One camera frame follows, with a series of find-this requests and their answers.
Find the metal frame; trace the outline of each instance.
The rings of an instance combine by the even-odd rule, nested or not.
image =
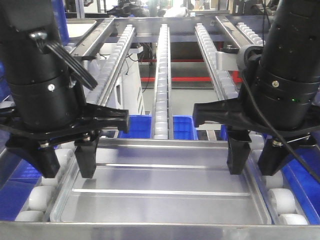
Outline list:
[[[155,42],[156,32],[153,29],[159,29],[161,24],[167,23],[171,31],[171,42],[196,42],[194,35],[196,23],[203,23],[208,30],[213,41],[224,41],[225,36],[218,33],[217,27],[223,27],[231,41],[241,47],[244,44],[238,33],[233,31],[232,26],[236,22],[245,22],[250,25],[253,31],[259,33],[259,21],[262,16],[250,17],[217,17],[204,18],[122,18],[114,22],[110,19],[103,20],[103,25],[95,27],[88,36],[72,52],[74,56],[94,55],[96,49],[105,41],[114,41],[118,38],[118,33],[127,24],[136,26],[138,33],[134,39],[136,42]],[[148,145],[157,145],[157,141],[150,140]],[[182,141],[181,144],[187,145],[188,142]],[[49,223],[49,222],[10,222],[0,221],[1,239],[14,240],[33,240],[46,239],[56,240],[208,240],[208,239],[228,239],[228,240],[301,240],[301,239],[320,239],[320,226],[281,226],[281,225],[227,225],[227,224],[107,224],[107,223]]]

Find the white roller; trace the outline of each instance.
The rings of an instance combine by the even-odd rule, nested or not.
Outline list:
[[[155,122],[154,135],[168,135],[168,122]]]
[[[167,122],[168,121],[168,112],[167,108],[163,111],[156,111],[155,112],[155,122]]]
[[[157,101],[155,103],[155,110],[156,111],[167,111],[168,109],[168,104],[166,101]]]
[[[261,156],[261,153],[262,153],[261,149],[252,150],[251,155],[252,155],[252,159],[255,163],[258,162],[258,160]]]
[[[272,188],[268,191],[268,196],[278,215],[295,213],[295,196],[289,189]]]
[[[75,146],[75,142],[74,142],[74,141],[62,143],[62,144],[60,145],[60,147],[61,147],[62,149],[72,149],[73,151],[76,149],[76,146]]]
[[[45,212],[54,191],[53,186],[36,186],[29,196],[29,208]]]
[[[164,139],[164,140],[167,140],[167,139],[168,139],[168,135],[167,135],[167,134],[157,134],[157,135],[154,135],[154,139]]]
[[[44,217],[42,211],[29,210],[21,211],[18,216],[16,216],[15,221],[17,222],[41,222]]]
[[[277,171],[273,176],[263,176],[262,180],[267,189],[278,189],[284,186],[284,177],[281,171]]]
[[[265,146],[264,137],[260,134],[249,135],[252,142],[249,143],[251,150],[263,149]]]
[[[59,169],[59,171],[57,172],[56,176],[54,178],[45,178],[45,177],[41,177],[41,185],[43,186],[52,186],[52,187],[57,187],[59,184],[59,181],[62,177],[62,169]]]
[[[279,221],[284,225],[308,225],[306,218],[300,214],[281,214]]]

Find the stainless steel surface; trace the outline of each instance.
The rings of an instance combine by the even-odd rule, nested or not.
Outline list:
[[[216,53],[216,69],[239,71],[237,65],[237,54],[218,51]]]
[[[115,43],[127,24],[132,24],[136,28],[137,35],[134,42],[156,43],[158,41],[159,29],[162,24],[167,24],[170,28],[171,42],[196,42],[194,29],[197,23],[202,23],[207,27],[212,39],[223,41],[224,37],[219,34],[219,30],[214,26],[214,17],[129,17],[116,18],[114,20],[116,31],[107,39],[107,42]]]
[[[225,142],[101,139],[93,178],[83,179],[75,164],[77,174],[61,190],[50,219],[270,224],[249,172],[229,174],[227,152]]]
[[[3,221],[0,235],[4,240],[319,240],[320,227]]]
[[[224,100],[225,96],[224,96],[224,94],[218,84],[218,81],[217,81],[217,78],[219,77],[218,73],[217,73],[217,67],[215,66],[215,62],[211,61],[211,59],[208,55],[207,48],[204,46],[204,42],[201,39],[200,32],[197,27],[195,27],[195,35],[196,35],[197,42],[198,42],[199,48],[200,48],[202,56],[203,56],[203,60],[204,60],[205,65],[207,67],[208,73],[210,75],[211,82],[214,86],[214,90],[215,90],[216,95],[218,97],[218,100]]]
[[[236,48],[240,49],[242,46],[251,44],[225,16],[216,16],[215,19],[218,29],[225,34]]]
[[[97,20],[93,19],[67,19],[66,20],[67,28],[68,28],[68,33],[69,33],[69,40],[70,42],[74,42],[75,40],[81,40],[83,39],[89,32],[92,31],[93,28],[96,27]],[[85,27],[81,27],[81,32],[79,33],[79,28],[77,28],[75,31],[73,31],[72,26],[82,26],[84,25]]]
[[[191,11],[189,11],[189,13],[190,14],[194,13],[195,16],[214,17],[217,14],[218,15],[221,15],[221,14],[228,15],[228,14],[230,14],[230,11],[226,10],[226,9],[221,9],[221,10],[211,9],[211,10],[191,10]]]
[[[122,51],[120,52],[118,58],[115,61],[115,67],[112,69],[110,75],[108,76],[108,79],[106,79],[106,84],[104,86],[103,92],[101,94],[100,99],[97,102],[98,105],[101,105],[101,106],[107,105],[110,94],[112,93],[115,87],[118,76],[121,72],[122,66],[127,57],[128,51],[130,49],[131,43],[134,38],[134,34],[135,34],[135,28],[133,27],[131,32],[129,33],[128,40],[124,44]]]
[[[114,30],[113,18],[97,20],[94,29],[71,52],[73,56],[95,56]]]

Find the roller conveyor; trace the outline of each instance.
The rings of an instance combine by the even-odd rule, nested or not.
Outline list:
[[[170,134],[173,133],[170,133],[170,130],[173,127],[170,127],[172,113],[170,112],[169,29],[171,27],[169,28],[169,26],[162,25],[159,32],[158,53],[160,53],[160,57],[157,62],[158,77],[155,80],[155,102],[153,104],[155,113],[152,114],[157,117],[159,110],[166,109],[167,138],[171,139]],[[236,97],[236,89],[229,87],[233,82],[231,82],[232,84],[222,84],[224,79],[230,78],[230,75],[227,71],[216,70],[213,56],[215,56],[217,49],[211,41],[212,33],[207,30],[210,28],[209,26],[202,26],[201,24],[195,25],[195,36],[198,39],[200,49],[203,48],[201,52],[203,59],[209,66],[208,72],[214,72],[212,76],[210,74],[214,89],[217,94],[220,91],[221,100],[233,98],[233,96],[227,94],[230,93],[229,90],[235,93],[234,97]],[[134,28],[135,24],[129,26],[126,43],[134,41]],[[120,54],[114,58],[116,59],[114,66],[122,67],[124,58],[127,56],[127,48],[129,47],[127,45],[122,47],[121,49],[114,49],[120,50]],[[108,62],[111,63],[111,60],[107,60],[103,68]],[[102,70],[97,79],[98,84],[100,84],[99,79],[104,79],[105,82],[102,84],[110,84],[110,87],[113,88],[112,80],[117,80],[119,73],[110,72],[111,68],[109,67],[105,67],[109,77],[102,77]],[[164,84],[166,90],[161,84],[157,84],[163,73],[166,74],[163,77],[166,79],[166,84]],[[92,91],[87,95],[87,101],[101,102],[100,104],[105,105],[108,102],[110,92],[111,90],[106,89],[99,94],[97,91]],[[157,95],[163,92],[166,92],[166,99],[165,101],[159,101]],[[157,104],[159,102],[166,102],[165,107]],[[264,146],[264,139],[261,134],[256,132],[250,133],[250,137],[255,140],[251,145],[253,150],[247,168],[244,175],[238,177],[234,183],[229,182],[230,179],[234,180],[236,177],[230,176],[227,171],[225,165],[227,149],[226,143],[223,141],[209,143],[201,141],[102,139],[98,149],[98,171],[95,181],[86,181],[79,176],[77,166],[74,164],[75,159],[71,154],[72,157],[68,157],[66,160],[67,167],[64,173],[62,176],[58,176],[58,182],[53,180],[54,183],[46,183],[46,181],[42,182],[40,179],[37,183],[39,187],[53,184],[56,190],[53,193],[54,197],[46,203],[48,209],[44,215],[39,213],[42,213],[42,209],[40,211],[34,210],[39,212],[33,212],[31,218],[37,221],[48,221],[48,214],[51,213],[51,221],[57,221],[58,223],[47,223],[45,227],[41,228],[42,230],[56,233],[59,228],[62,228],[61,235],[64,238],[66,235],[74,233],[76,228],[77,231],[74,236],[80,240],[89,238],[123,239],[125,236],[157,239],[157,235],[163,238],[173,236],[176,239],[187,236],[197,239],[204,239],[204,236],[214,236],[218,239],[254,239],[255,236],[259,236],[261,239],[283,239],[282,236],[299,239],[303,236],[306,239],[316,239],[319,234],[317,226],[279,226],[297,222],[309,224],[309,222],[306,221],[306,216],[295,196],[288,192],[290,185],[282,174],[273,177],[261,176],[256,161]],[[70,147],[73,148],[72,145],[64,145],[60,148],[68,149]],[[281,204],[281,201],[283,201],[281,197],[283,196],[291,200],[287,204],[289,205],[287,208]],[[228,207],[224,209],[227,203],[219,205],[219,199],[227,200],[226,202],[229,203],[233,201],[237,203],[230,205],[229,208],[234,213],[233,221],[227,220],[226,216],[228,214],[226,211]],[[184,208],[184,211],[179,212],[175,209],[179,206]],[[23,212],[28,208],[30,206],[26,202],[21,211]],[[214,214],[217,214],[215,211],[219,208],[224,210],[221,210],[222,212],[217,215],[219,217],[214,218]],[[251,213],[247,218],[245,217],[245,210]],[[103,223],[87,225],[80,223],[87,220]],[[73,227],[70,227],[65,222],[75,223],[73,223]],[[1,230],[4,238],[11,236],[19,239],[20,223],[13,224],[13,222],[1,223],[2,226],[6,227],[6,231]],[[31,233],[36,234],[40,231],[37,224],[26,223],[25,226],[28,227],[25,230],[26,239],[28,239],[28,235],[31,236]]]

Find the black cable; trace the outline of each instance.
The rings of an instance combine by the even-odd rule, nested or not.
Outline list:
[[[125,59],[124,61],[125,61],[126,66],[127,66],[127,70],[126,70],[125,75],[128,75],[128,73],[129,73],[129,64],[128,64],[128,62],[127,62],[127,59]]]
[[[146,44],[146,43],[142,43],[142,44],[144,44],[148,49],[149,49],[149,59],[150,60],[152,60],[152,48],[148,45],[148,44]],[[148,81],[147,81],[147,83],[146,83],[146,85],[145,85],[145,87],[144,87],[144,89],[143,89],[143,91],[142,91],[142,93],[144,93],[146,90],[147,90],[147,87],[148,87],[148,85],[149,85],[149,82],[150,82],[150,74],[151,74],[151,64],[150,64],[150,62],[149,62],[149,74],[148,74]]]
[[[148,76],[148,81],[146,82],[146,85],[145,85],[142,93],[144,93],[144,92],[146,91],[146,89],[147,89],[147,87],[148,87],[148,85],[149,85],[149,82],[150,82],[150,73],[151,73],[151,64],[150,64],[150,62],[149,62],[149,76]]]
[[[131,56],[132,54],[130,54],[130,55],[128,55],[128,56],[126,56],[127,58],[129,58],[132,62],[138,62],[139,61],[139,58],[137,59],[137,60],[133,60],[130,56]]]
[[[292,154],[294,156],[294,158],[302,165],[302,167],[313,177],[314,180],[316,180],[319,184],[320,184],[320,176],[317,175],[317,173],[312,170],[312,168],[310,168],[308,166],[308,164],[293,150],[293,148],[289,145],[289,143],[287,143],[287,141],[284,139],[283,136],[280,135],[280,133],[272,126],[272,124],[266,119],[265,115],[261,112],[261,110],[259,109],[255,98],[250,90],[250,87],[247,83],[247,80],[243,74],[243,72],[241,73],[241,77],[242,77],[242,82],[245,86],[245,89],[248,93],[248,96],[250,98],[250,101],[254,107],[254,110],[256,111],[256,113],[258,114],[258,116],[260,117],[260,119],[264,122],[265,125],[267,125],[269,127],[269,129],[273,132],[274,136],[277,137],[283,144],[283,146],[286,148],[286,150]]]
[[[262,18],[262,46],[265,47],[265,17],[266,17],[266,9],[264,3],[263,6],[263,18]]]
[[[264,2],[262,2],[262,7],[263,7],[263,19],[262,19],[262,46],[265,46],[265,18],[268,21],[268,26],[270,28],[271,24],[270,24],[270,19],[269,19],[269,15],[267,13],[267,7],[266,7],[266,0],[264,0]]]

